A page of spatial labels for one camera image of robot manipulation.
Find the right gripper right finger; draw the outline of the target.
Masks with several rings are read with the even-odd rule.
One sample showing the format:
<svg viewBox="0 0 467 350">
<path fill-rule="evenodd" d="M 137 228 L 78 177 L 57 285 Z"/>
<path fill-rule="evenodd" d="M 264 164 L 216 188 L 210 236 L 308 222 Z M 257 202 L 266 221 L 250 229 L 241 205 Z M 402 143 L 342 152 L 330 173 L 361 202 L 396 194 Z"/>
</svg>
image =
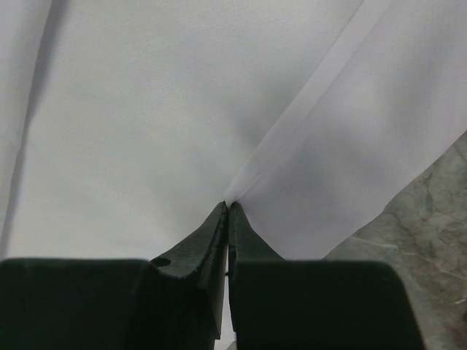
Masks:
<svg viewBox="0 0 467 350">
<path fill-rule="evenodd" d="M 239 349 L 423 349 L 398 274 L 383 262 L 286 260 L 228 214 L 229 303 Z"/>
</svg>

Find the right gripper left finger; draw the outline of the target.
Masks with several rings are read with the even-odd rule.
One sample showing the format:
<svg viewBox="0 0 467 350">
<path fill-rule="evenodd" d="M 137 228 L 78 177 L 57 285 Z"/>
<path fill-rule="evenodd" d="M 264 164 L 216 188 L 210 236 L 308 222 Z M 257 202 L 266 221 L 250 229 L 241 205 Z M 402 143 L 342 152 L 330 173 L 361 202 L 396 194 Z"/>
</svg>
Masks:
<svg viewBox="0 0 467 350">
<path fill-rule="evenodd" d="M 212 349 L 220 338 L 228 209 L 152 260 L 9 258 L 3 349 Z"/>
</svg>

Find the white t shirt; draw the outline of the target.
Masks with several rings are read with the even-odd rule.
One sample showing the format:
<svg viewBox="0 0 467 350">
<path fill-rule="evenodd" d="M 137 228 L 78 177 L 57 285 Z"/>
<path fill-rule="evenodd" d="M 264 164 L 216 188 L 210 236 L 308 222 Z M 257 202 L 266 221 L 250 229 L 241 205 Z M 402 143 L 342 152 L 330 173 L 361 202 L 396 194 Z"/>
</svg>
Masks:
<svg viewBox="0 0 467 350">
<path fill-rule="evenodd" d="M 1 3 L 2 257 L 321 258 L 465 131 L 464 1 Z"/>
</svg>

